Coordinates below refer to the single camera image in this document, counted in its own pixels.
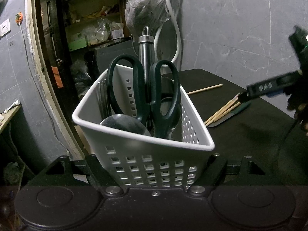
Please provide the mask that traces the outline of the person's right hand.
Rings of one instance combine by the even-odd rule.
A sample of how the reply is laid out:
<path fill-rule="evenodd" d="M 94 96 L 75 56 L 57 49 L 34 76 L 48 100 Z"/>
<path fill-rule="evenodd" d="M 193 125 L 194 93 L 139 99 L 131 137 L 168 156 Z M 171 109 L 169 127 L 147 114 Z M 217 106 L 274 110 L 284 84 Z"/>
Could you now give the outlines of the person's right hand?
<path fill-rule="evenodd" d="M 307 117 L 307 111 L 296 111 L 295 112 L 295 121 L 296 123 L 300 124 L 301 129 L 305 132 L 305 135 L 307 136 L 308 130 L 307 130 L 307 124 L 308 124 L 308 117 Z"/>

